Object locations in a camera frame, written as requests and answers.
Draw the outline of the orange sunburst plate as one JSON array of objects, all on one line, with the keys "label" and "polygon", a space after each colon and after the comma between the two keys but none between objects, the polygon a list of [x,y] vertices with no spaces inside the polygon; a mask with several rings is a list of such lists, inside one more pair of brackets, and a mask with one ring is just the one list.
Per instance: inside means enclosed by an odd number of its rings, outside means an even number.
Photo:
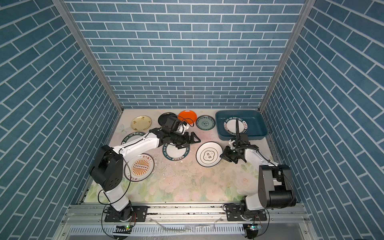
[{"label": "orange sunburst plate", "polygon": [[141,154],[128,162],[125,177],[131,182],[140,182],[148,178],[155,167],[154,159],[148,154]]}]

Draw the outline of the white flower outline plate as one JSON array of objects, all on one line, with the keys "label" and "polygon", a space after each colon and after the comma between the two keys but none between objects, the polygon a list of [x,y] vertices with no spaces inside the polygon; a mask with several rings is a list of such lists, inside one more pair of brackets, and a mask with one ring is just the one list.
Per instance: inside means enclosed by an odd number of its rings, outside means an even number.
[{"label": "white flower outline plate", "polygon": [[216,166],[221,161],[223,148],[216,142],[202,144],[196,152],[196,160],[199,165],[205,168]]}]

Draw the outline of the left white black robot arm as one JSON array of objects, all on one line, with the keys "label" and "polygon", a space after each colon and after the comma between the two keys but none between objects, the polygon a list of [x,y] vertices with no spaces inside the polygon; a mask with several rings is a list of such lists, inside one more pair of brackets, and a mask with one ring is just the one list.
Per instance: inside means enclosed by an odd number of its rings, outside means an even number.
[{"label": "left white black robot arm", "polygon": [[172,144],[178,149],[183,149],[200,142],[200,138],[194,132],[179,133],[164,128],[154,128],[143,137],[124,145],[100,147],[90,166],[89,174],[102,187],[108,199],[108,202],[103,204],[111,205],[115,211],[121,212],[130,203],[121,182],[125,170],[131,168],[129,163],[134,158],[164,144]]}]

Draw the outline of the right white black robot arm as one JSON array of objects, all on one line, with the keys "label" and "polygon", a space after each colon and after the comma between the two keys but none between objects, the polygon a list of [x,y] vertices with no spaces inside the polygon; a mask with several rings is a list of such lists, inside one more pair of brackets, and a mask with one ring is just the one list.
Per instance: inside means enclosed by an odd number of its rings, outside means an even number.
[{"label": "right white black robot arm", "polygon": [[279,165],[264,157],[257,146],[227,146],[221,158],[235,164],[238,160],[243,160],[258,169],[258,191],[245,196],[243,200],[247,211],[283,209],[296,205],[291,169],[287,165]]}]

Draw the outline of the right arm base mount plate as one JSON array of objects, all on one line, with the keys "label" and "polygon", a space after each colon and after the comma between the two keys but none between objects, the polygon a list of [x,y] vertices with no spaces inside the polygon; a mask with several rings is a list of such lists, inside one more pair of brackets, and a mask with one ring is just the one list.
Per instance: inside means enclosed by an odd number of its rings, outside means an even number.
[{"label": "right arm base mount plate", "polygon": [[249,211],[246,207],[236,204],[224,204],[222,209],[225,212],[229,222],[267,220],[267,215],[264,210]]}]

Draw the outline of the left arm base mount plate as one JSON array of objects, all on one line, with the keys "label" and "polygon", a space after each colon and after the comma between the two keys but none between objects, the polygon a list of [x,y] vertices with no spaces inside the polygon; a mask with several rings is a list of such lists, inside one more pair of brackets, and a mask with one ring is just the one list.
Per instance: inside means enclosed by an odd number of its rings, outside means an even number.
[{"label": "left arm base mount plate", "polygon": [[126,206],[123,210],[116,211],[108,206],[104,211],[105,222],[144,222],[147,217],[148,206]]}]

